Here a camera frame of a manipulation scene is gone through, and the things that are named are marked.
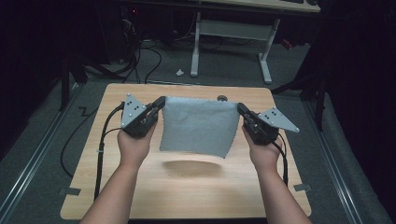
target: white table leg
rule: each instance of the white table leg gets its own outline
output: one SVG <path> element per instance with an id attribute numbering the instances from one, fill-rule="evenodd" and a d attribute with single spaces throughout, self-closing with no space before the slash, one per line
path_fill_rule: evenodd
<path id="1" fill-rule="evenodd" d="M 192 53 L 191 73 L 190 73 L 192 77 L 198 76 L 200 32 L 201 32 L 201 12 L 197 12 L 197 22 L 195 27 L 195 44 L 194 44 L 194 52 Z"/>
<path id="2" fill-rule="evenodd" d="M 264 77 L 264 82 L 266 84 L 272 83 L 270 71 L 268 69 L 268 64 L 267 64 L 267 56 L 268 56 L 268 53 L 270 52 L 271 46 L 274 42 L 274 38 L 275 38 L 277 27 L 278 27 L 279 23 L 280 23 L 280 19 L 277 19 L 274 21 L 274 24 L 272 26 L 272 29 L 271 29 L 271 32 L 270 32 L 270 35 L 269 35 L 269 38 L 267 41 L 267 45 L 265 46 L 264 53 L 259 53 L 260 65 L 262 66 L 262 75 Z"/>

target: metal rod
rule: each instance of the metal rod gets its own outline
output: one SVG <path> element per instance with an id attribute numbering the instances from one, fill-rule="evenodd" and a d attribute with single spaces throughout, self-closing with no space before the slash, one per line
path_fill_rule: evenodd
<path id="1" fill-rule="evenodd" d="M 323 132 L 318 129 L 318 126 L 315 123 L 315 112 L 309 102 L 303 102 L 303 106 L 308 116 L 310 117 L 310 122 L 315 129 L 315 133 L 317 134 L 318 140 L 321 144 L 321 149 L 323 153 L 323 157 L 328 168 L 330 177 L 332 178 L 332 182 L 334 183 L 335 189 L 338 193 L 338 197 L 340 198 L 341 204 L 344 206 L 344 210 L 346 212 L 346 216 L 349 219 L 349 223 L 363 223 L 361 220 L 361 215 L 359 214 L 359 210 L 356 207 L 352 195 L 349 191 L 349 187 L 347 186 L 343 176 L 341 175 L 340 170 L 338 169 L 338 165 L 332 155 L 332 151 L 327 143 L 326 137 Z"/>
<path id="2" fill-rule="evenodd" d="M 35 172 L 37 171 L 41 162 L 44 160 L 45 156 L 47 155 L 47 152 L 50 149 L 52 138 L 55 135 L 55 133 L 58 131 L 59 126 L 61 125 L 64 119 L 64 116 L 67 114 L 67 111 L 70 108 L 70 105 L 74 102 L 76 97 L 81 93 L 81 90 L 82 87 L 80 87 L 76 83 L 72 89 L 73 94 L 71 100 L 69 101 L 69 104 L 64 110 L 58 112 L 54 121 L 49 126 L 47 132 L 44 134 L 44 137 L 42 138 L 40 144 L 35 149 L 33 156 L 28 161 L 25 168 L 18 177 L 16 183 L 14 184 L 14 187 L 9 192 L 7 198 L 3 201 L 3 204 L 0 207 L 0 223 L 7 223 L 7 221 L 11 217 L 12 212 L 14 211 L 18 202 L 20 201 L 23 193 L 26 191 L 31 180 L 35 176 Z"/>

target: black cable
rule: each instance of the black cable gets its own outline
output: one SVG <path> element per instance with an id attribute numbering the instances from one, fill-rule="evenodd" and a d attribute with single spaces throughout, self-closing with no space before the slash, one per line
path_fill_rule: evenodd
<path id="1" fill-rule="evenodd" d="M 126 80 L 128 79 L 128 77 L 132 74 L 132 72 L 136 69 L 137 66 L 137 59 L 136 56 L 133 57 L 134 58 L 134 67 L 131 68 L 131 70 L 129 71 L 129 73 L 124 77 L 123 81 L 121 83 L 125 83 Z"/>
<path id="2" fill-rule="evenodd" d="M 69 138 L 67 138 L 67 141 L 64 143 L 64 148 L 62 148 L 62 152 L 61 152 L 61 165 L 62 165 L 62 169 L 64 170 L 64 172 L 70 176 L 71 178 L 73 178 L 73 175 L 67 171 L 66 166 L 64 165 L 64 152 L 67 148 L 67 145 L 69 144 L 70 140 L 73 138 L 73 136 L 76 134 L 76 132 L 79 130 L 79 128 L 85 123 L 85 121 L 87 121 L 87 119 L 89 119 L 97 110 L 98 108 L 94 109 L 91 114 L 89 114 L 87 117 L 85 117 L 85 119 L 77 126 L 77 128 L 72 132 L 72 134 L 70 134 Z"/>
<path id="3" fill-rule="evenodd" d="M 288 159 L 286 158 L 287 156 L 287 147 L 285 143 L 285 139 L 283 139 L 283 136 L 279 134 L 280 138 L 282 139 L 283 146 L 285 146 L 285 152 L 283 152 L 282 148 L 275 142 L 271 141 L 271 143 L 279 150 L 280 154 L 282 155 L 283 158 L 283 182 L 285 182 L 286 186 L 289 183 L 289 175 L 288 175 Z"/>
<path id="4" fill-rule="evenodd" d="M 99 195 L 99 191 L 100 191 L 100 184 L 102 181 L 102 168 L 103 168 L 103 153 L 105 152 L 105 137 L 106 137 L 106 129 L 107 129 L 107 125 L 110 122 L 111 118 L 120 110 L 122 110 L 124 108 L 124 102 L 121 102 L 121 104 L 119 106 L 117 106 L 113 111 L 111 111 L 111 113 L 108 115 L 105 125 L 103 127 L 102 130 L 102 136 L 100 139 L 100 143 L 99 143 L 99 149 L 98 149 L 98 163 L 97 163 L 97 173 L 96 173 L 96 184 L 95 184 L 95 193 L 94 193 L 94 199 L 96 200 L 96 198 Z"/>
<path id="5" fill-rule="evenodd" d="M 137 73 L 137 68 L 134 69 L 134 76 L 136 77 L 136 83 L 140 84 L 140 76 Z"/>
<path id="6" fill-rule="evenodd" d="M 142 35 L 142 31 L 140 31 L 138 33 L 138 35 L 134 36 L 134 38 L 137 38 L 137 40 L 139 40 L 141 35 Z M 132 54 L 130 61 L 128 62 L 128 64 L 125 67 L 123 67 L 123 68 L 121 68 L 121 69 L 119 69 L 117 71 L 111 72 L 114 75 L 117 76 L 119 74 L 122 74 L 122 73 L 130 70 L 130 69 L 133 70 L 136 67 L 137 61 L 135 60 L 135 56 L 134 56 L 134 44 L 133 43 L 134 43 L 134 41 L 132 40 L 132 44 L 130 44 L 128 46 L 128 49 L 127 49 L 127 52 L 131 51 L 131 54 Z M 88 67 L 85 67 L 85 71 L 87 73 L 89 73 L 91 75 L 94 75 L 94 76 L 97 76 L 97 77 L 104 75 L 104 73 L 102 73 L 102 72 L 96 73 L 96 72 L 92 71 L 91 69 L 89 69 Z"/>
<path id="7" fill-rule="evenodd" d="M 215 46 L 214 48 L 209 49 L 209 48 L 203 47 L 202 45 L 200 45 L 200 48 L 201 48 L 201 49 L 206 49 L 206 50 L 215 50 L 215 49 L 220 48 L 220 47 L 222 46 L 222 44 L 223 44 L 223 37 L 220 37 L 220 38 L 219 38 L 219 44 L 218 44 L 217 46 Z"/>
<path id="8" fill-rule="evenodd" d="M 161 54 L 157 50 L 154 50 L 154 49 L 146 49 L 146 50 L 151 50 L 151 51 L 157 53 L 158 56 L 160 57 L 160 60 L 158 61 L 157 65 L 145 77 L 145 84 L 148 84 L 149 75 L 151 75 L 151 73 L 154 72 L 154 70 L 157 69 L 158 66 L 160 66 L 161 61 L 163 60 L 163 57 L 161 56 Z"/>
<path id="9" fill-rule="evenodd" d="M 191 46 L 191 45 L 194 44 L 194 41 L 190 40 L 191 37 L 193 37 L 193 36 L 190 36 L 189 38 L 184 38 L 184 39 L 181 39 L 181 40 L 174 40 L 173 44 L 181 46 L 181 47 Z M 188 42 L 188 44 L 180 44 L 178 42 Z"/>
<path id="10" fill-rule="evenodd" d="M 223 41 L 224 41 L 224 43 L 227 43 L 227 44 L 239 45 L 239 46 L 245 46 L 245 45 L 249 45 L 249 44 L 258 42 L 258 40 L 254 40 L 254 39 L 246 40 L 246 42 L 244 42 L 244 43 L 238 43 L 238 42 L 227 40 L 227 39 L 224 39 Z"/>
<path id="11" fill-rule="evenodd" d="M 108 133 L 111 133 L 111 132 L 114 132 L 114 131 L 120 130 L 120 129 L 121 129 L 121 128 L 115 128 L 115 129 L 108 130 L 108 131 L 105 133 L 105 137 L 106 137 L 106 135 L 107 135 Z"/>

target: person's right hand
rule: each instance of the person's right hand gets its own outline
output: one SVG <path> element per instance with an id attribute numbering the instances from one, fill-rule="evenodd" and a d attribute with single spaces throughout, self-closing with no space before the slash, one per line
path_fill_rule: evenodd
<path id="1" fill-rule="evenodd" d="M 143 160 L 149 154 L 149 144 L 156 126 L 157 123 L 142 138 L 132 138 L 125 131 L 119 131 L 117 138 L 121 154 L 120 165 L 135 169 L 136 171 L 140 168 Z"/>
<path id="2" fill-rule="evenodd" d="M 250 159 L 253 162 L 256 170 L 259 171 L 276 171 L 276 163 L 279 157 L 279 150 L 273 145 L 268 144 L 267 146 L 258 146 L 254 144 L 250 135 L 248 135 L 248 131 L 242 127 L 244 131 L 244 135 L 247 139 L 247 143 L 250 147 Z M 282 141 L 278 138 L 276 139 L 276 143 L 282 147 Z"/>

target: wooden table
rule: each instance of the wooden table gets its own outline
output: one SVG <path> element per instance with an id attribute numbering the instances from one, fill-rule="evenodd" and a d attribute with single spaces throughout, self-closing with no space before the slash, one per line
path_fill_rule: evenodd
<path id="1" fill-rule="evenodd" d="M 143 104 L 152 103 L 159 96 L 195 97 L 216 100 L 226 95 L 230 102 L 244 103 L 255 112 L 274 106 L 269 90 L 264 88 L 129 85 L 107 86 L 102 103 L 92 125 L 86 146 L 70 188 L 81 189 L 80 194 L 67 195 L 61 216 L 81 219 L 93 202 L 96 178 L 97 148 L 108 114 L 131 93 Z M 120 113 L 110 121 L 108 130 L 120 127 Z M 148 157 L 139 171 L 130 218 L 237 218 L 265 217 L 259 182 L 250 161 L 248 144 L 238 128 L 232 148 L 225 159 L 208 155 L 180 152 L 160 152 L 163 117 L 159 121 Z M 289 143 L 283 131 L 286 143 Z M 106 136 L 102 186 L 119 164 L 117 132 Z M 295 191 L 302 183 L 292 153 L 288 152 L 289 189 L 297 202 L 310 215 L 311 207 L 304 191 Z M 282 175 L 282 160 L 278 162 Z"/>

